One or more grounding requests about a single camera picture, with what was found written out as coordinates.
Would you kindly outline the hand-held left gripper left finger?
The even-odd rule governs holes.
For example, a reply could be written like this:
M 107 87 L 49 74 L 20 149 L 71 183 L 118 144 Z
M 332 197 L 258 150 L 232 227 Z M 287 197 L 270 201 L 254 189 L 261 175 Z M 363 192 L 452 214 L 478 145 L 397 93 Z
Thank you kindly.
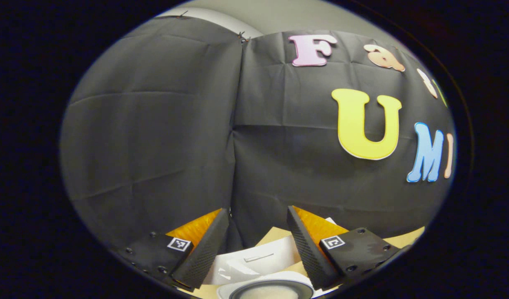
M 221 208 L 169 233 L 150 232 L 122 246 L 117 254 L 164 286 L 194 290 L 209 273 L 228 226 L 228 210 Z

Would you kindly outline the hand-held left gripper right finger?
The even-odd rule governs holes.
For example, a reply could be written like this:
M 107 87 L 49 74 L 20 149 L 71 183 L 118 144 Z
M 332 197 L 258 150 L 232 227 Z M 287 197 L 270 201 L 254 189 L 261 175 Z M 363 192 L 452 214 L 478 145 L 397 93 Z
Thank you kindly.
M 315 289 L 359 284 L 404 253 L 366 228 L 347 230 L 296 206 L 287 225 Z

